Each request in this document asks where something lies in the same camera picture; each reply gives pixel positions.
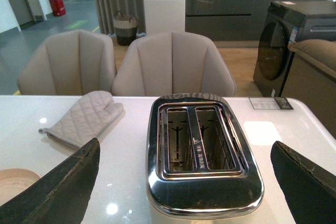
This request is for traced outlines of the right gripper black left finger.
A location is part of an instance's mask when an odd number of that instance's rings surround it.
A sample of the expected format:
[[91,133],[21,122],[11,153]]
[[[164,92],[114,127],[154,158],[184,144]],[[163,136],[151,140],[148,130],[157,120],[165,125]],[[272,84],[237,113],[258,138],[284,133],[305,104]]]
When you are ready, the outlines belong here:
[[93,138],[1,206],[1,223],[81,223],[94,188],[100,143]]

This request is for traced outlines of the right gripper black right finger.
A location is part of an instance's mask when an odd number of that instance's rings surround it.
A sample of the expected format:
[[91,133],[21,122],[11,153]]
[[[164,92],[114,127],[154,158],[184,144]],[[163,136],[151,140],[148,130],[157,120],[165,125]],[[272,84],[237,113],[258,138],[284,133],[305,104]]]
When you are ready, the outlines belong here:
[[296,223],[335,223],[335,175],[276,141],[271,163]]

